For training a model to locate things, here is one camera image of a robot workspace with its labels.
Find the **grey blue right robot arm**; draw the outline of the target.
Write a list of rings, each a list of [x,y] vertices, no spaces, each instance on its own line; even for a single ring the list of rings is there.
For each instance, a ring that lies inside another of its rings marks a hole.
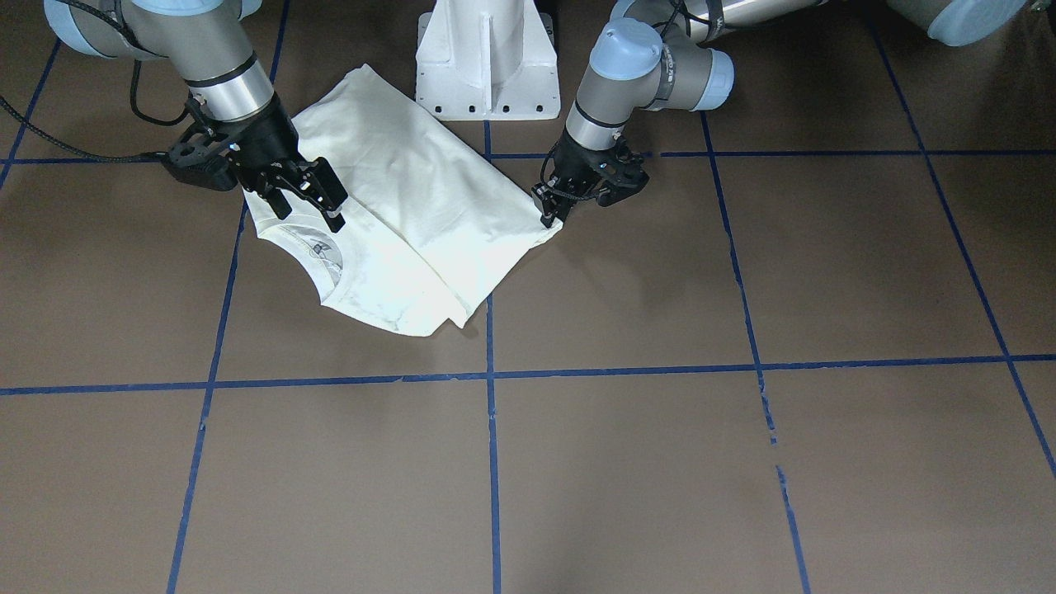
[[[189,127],[155,154],[170,177],[212,191],[241,186],[285,219],[288,198],[319,210],[332,233],[347,199],[327,159],[302,157],[293,120],[242,19],[257,1],[45,1],[67,47],[140,63],[166,59],[187,87]]]

